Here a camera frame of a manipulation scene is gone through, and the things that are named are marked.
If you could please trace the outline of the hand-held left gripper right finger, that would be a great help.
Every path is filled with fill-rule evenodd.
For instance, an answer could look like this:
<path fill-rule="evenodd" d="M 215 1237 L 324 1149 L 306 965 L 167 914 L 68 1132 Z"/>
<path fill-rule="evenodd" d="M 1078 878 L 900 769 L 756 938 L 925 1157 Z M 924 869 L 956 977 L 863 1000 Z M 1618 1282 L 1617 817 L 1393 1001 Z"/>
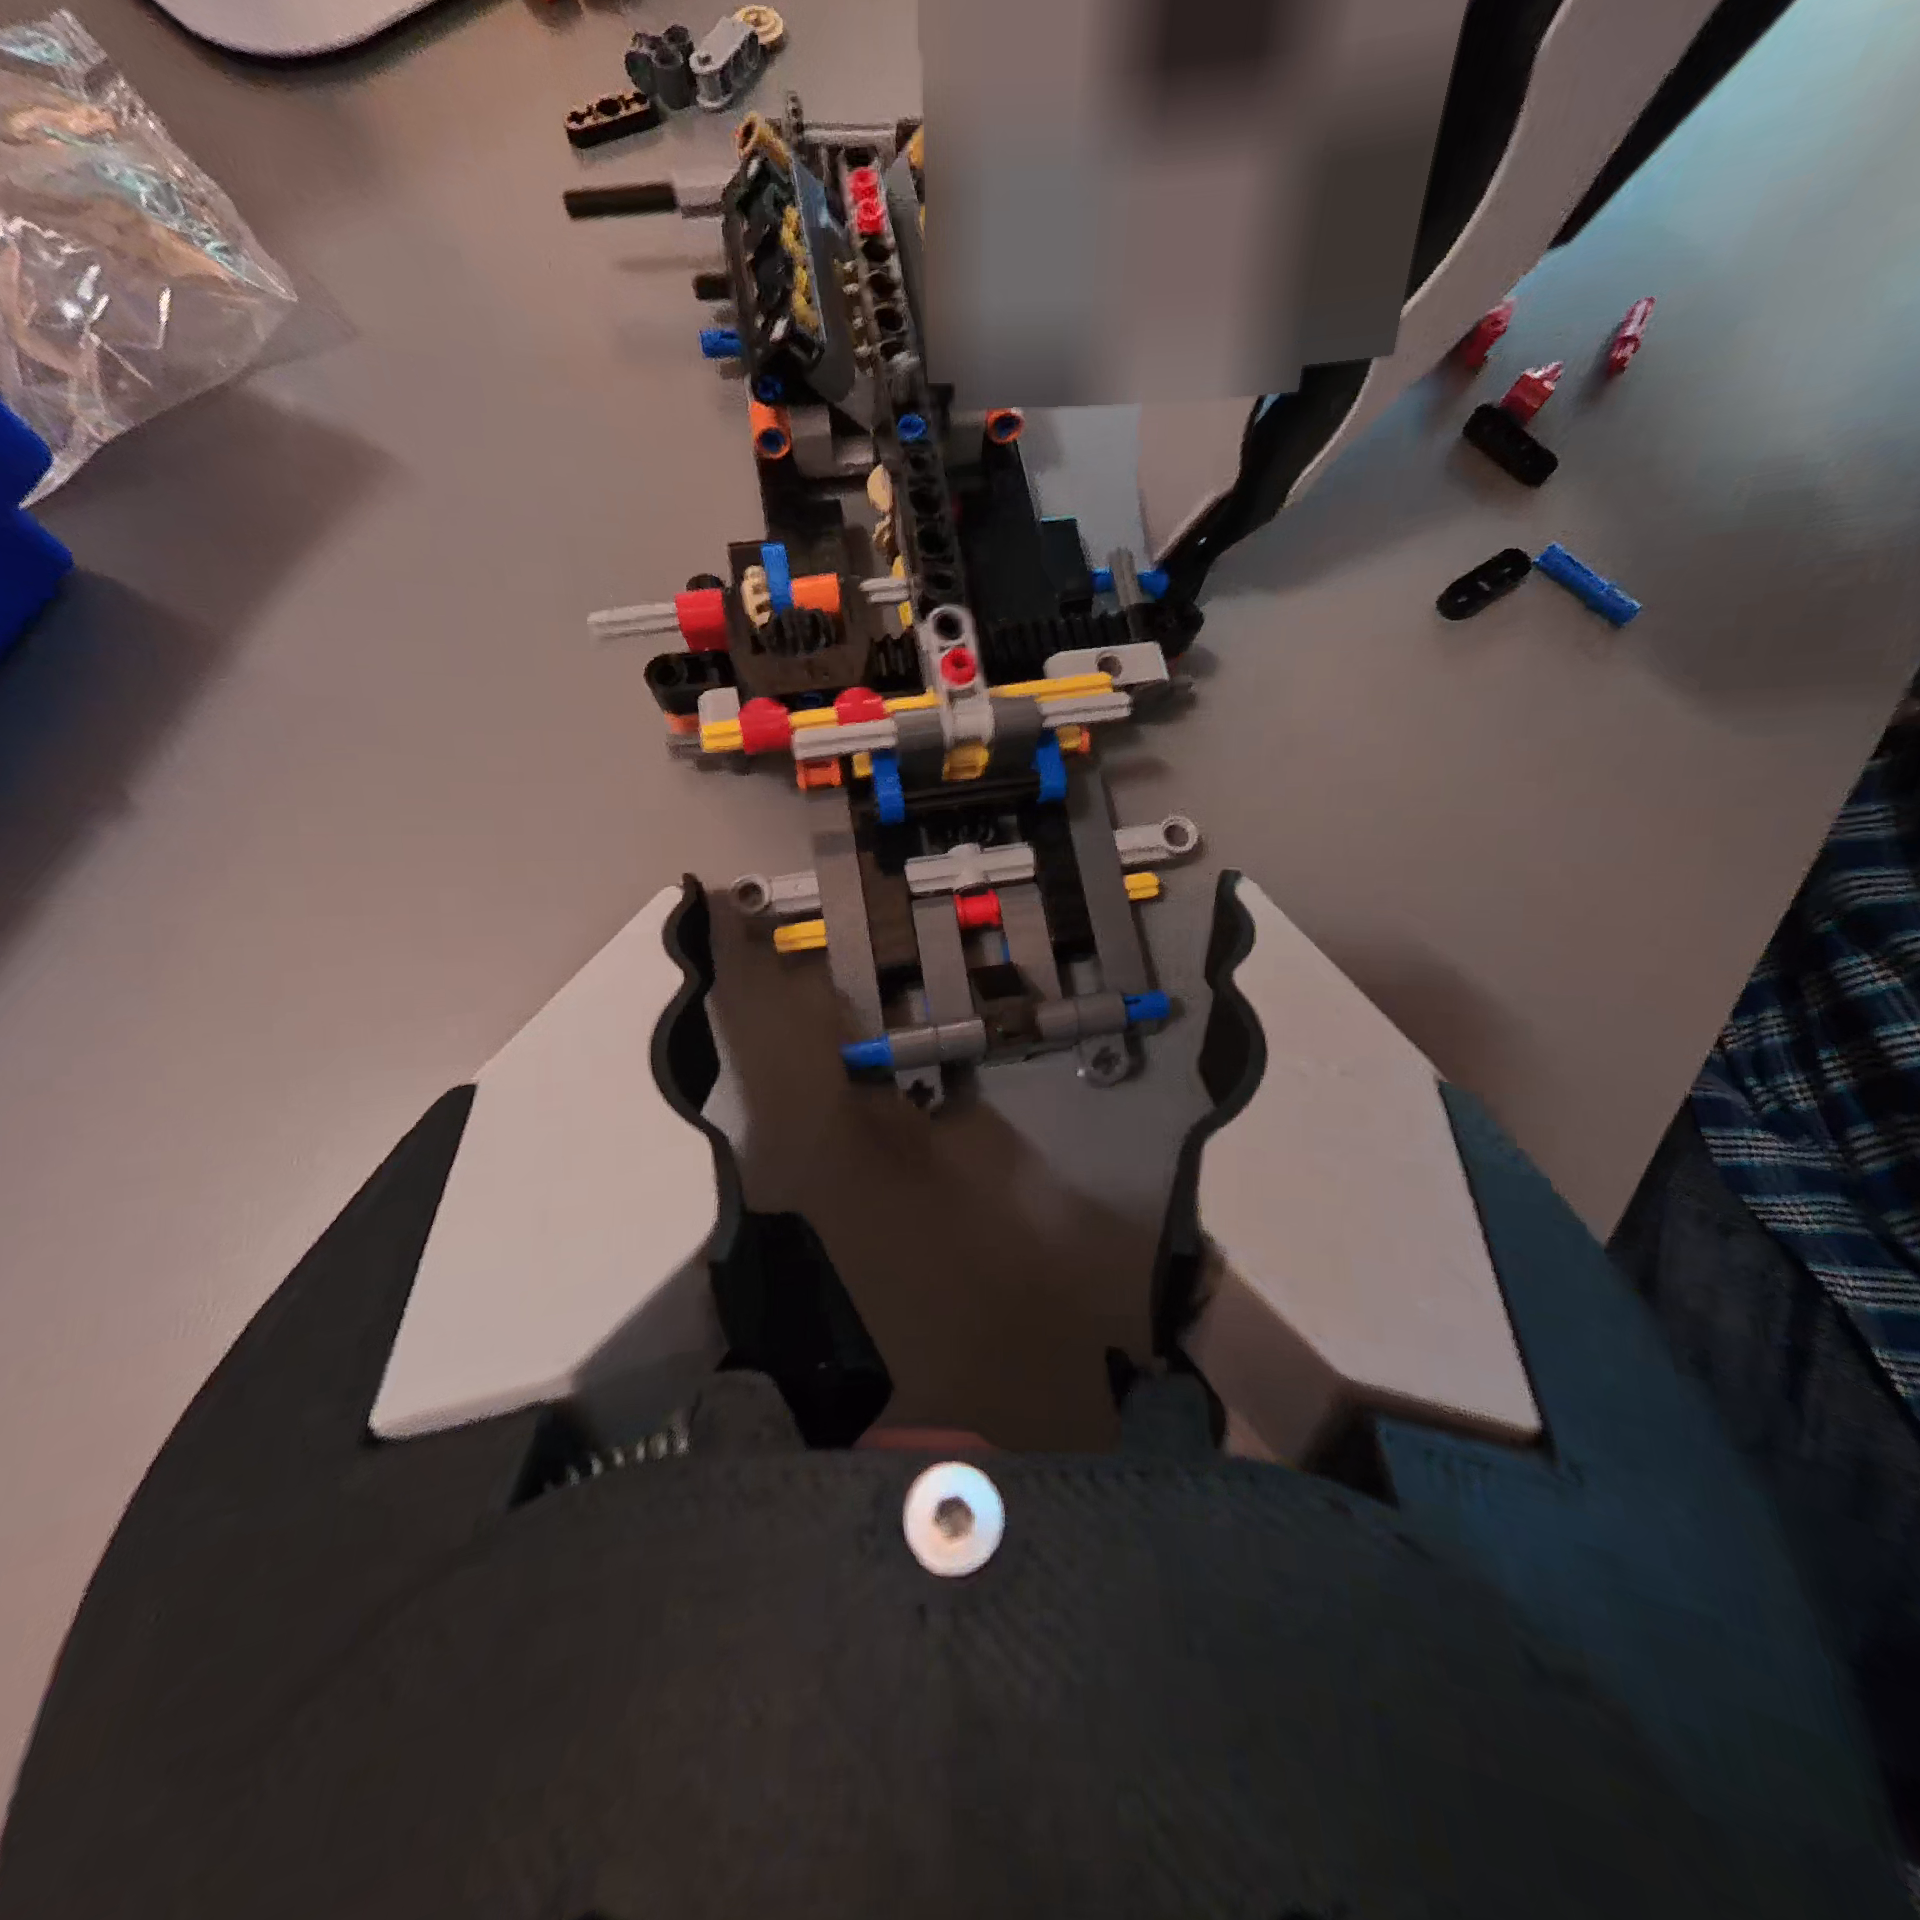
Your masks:
<path fill-rule="evenodd" d="M 1331 1450 L 1378 1414 L 1538 1442 L 1433 1062 L 1238 872 L 1215 880 L 1206 992 L 1156 1355 L 1197 1377 L 1227 1450 Z"/>

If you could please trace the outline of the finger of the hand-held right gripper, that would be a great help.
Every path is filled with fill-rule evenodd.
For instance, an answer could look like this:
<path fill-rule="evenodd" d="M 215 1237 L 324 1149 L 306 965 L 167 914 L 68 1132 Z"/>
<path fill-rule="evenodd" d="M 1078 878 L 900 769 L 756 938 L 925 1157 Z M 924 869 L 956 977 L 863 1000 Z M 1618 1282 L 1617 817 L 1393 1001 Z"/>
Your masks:
<path fill-rule="evenodd" d="M 1036 498 L 1074 516 L 1093 558 L 1173 549 L 1238 478 L 1250 420 L 1291 397 L 1068 408 L 1036 413 Z"/>
<path fill-rule="evenodd" d="M 1159 570 L 1212 568 L 1297 506 L 1659 152 L 1785 2 L 1471 2 L 1413 233 L 1397 342 L 1279 395 L 1159 405 Z"/>

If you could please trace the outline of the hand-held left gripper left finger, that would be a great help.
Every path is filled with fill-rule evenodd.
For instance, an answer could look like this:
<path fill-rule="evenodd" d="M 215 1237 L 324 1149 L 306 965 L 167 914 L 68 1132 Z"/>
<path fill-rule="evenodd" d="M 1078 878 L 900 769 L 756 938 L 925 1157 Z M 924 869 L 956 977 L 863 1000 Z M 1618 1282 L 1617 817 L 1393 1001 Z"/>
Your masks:
<path fill-rule="evenodd" d="M 725 1334 L 737 1172 L 709 1124 L 709 910 L 663 888 L 470 1084 L 367 1426 L 398 1442 L 561 1408 L 634 1442 Z"/>

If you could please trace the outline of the lego car chassis assembly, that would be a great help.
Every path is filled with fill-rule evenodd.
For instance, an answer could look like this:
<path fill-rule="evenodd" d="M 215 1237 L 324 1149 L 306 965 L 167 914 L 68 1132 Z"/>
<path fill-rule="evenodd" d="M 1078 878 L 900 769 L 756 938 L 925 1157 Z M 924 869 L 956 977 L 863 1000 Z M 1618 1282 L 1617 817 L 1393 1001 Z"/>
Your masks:
<path fill-rule="evenodd" d="M 1127 549 L 1041 512 L 1014 408 L 966 412 L 921 328 L 924 138 L 748 115 L 721 184 L 579 184 L 577 225 L 715 222 L 693 286 L 750 405 L 762 533 L 673 597 L 588 618 L 642 642 L 668 745 L 818 798 L 809 867 L 734 883 L 823 953 L 844 1067 L 924 1110 L 1065 1053 L 1098 1088 L 1173 1017 L 1139 921 L 1199 849 L 1113 821 L 1098 740 L 1173 690 L 1203 618 Z"/>

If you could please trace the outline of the blue lego axle pin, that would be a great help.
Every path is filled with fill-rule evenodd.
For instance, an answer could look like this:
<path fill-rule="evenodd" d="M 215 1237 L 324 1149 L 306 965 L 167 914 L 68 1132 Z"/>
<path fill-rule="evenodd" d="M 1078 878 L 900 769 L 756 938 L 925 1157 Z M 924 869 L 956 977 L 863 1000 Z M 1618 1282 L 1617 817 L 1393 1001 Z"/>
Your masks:
<path fill-rule="evenodd" d="M 1604 619 L 1612 628 L 1623 628 L 1641 614 L 1641 601 L 1626 587 L 1597 573 L 1595 568 L 1579 560 L 1559 542 L 1542 547 L 1531 558 L 1534 570 L 1551 586 L 1567 592 L 1585 611 Z"/>

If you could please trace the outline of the light grey lego liftarm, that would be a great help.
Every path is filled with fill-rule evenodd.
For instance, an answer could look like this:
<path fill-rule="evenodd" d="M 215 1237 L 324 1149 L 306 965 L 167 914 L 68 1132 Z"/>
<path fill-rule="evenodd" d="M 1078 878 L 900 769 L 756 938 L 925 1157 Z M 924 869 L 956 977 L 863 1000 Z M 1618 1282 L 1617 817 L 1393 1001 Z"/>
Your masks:
<path fill-rule="evenodd" d="M 755 25 L 740 13 L 721 16 L 687 56 L 693 102 L 701 113 L 725 113 L 759 77 L 765 48 Z"/>

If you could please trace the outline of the blue plastic storage bin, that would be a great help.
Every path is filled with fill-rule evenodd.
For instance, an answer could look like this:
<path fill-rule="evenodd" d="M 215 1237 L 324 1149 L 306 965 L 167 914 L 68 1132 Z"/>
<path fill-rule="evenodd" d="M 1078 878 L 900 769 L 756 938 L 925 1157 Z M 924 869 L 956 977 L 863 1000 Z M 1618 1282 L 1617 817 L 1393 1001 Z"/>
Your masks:
<path fill-rule="evenodd" d="M 45 441 L 2 405 L 2 658 L 74 570 L 71 552 L 30 512 L 30 498 L 53 461 Z"/>

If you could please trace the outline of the white book stand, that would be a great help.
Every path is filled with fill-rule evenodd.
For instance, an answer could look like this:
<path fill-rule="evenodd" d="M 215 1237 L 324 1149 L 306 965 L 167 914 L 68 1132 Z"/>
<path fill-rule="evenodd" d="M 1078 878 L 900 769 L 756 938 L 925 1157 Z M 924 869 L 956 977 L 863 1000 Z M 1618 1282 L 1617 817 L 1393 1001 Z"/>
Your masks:
<path fill-rule="evenodd" d="M 266 64 L 302 64 L 370 48 L 444 2 L 148 2 L 206 48 Z"/>

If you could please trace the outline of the clear plastic bag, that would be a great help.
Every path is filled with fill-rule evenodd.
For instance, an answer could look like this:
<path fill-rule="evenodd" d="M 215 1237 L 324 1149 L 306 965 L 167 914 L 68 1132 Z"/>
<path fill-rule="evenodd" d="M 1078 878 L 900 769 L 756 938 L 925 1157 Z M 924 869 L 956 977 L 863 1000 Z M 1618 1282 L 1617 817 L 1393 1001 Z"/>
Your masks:
<path fill-rule="evenodd" d="M 298 291 L 68 12 L 2 29 L 5 409 L 39 504 L 98 451 L 250 372 Z"/>

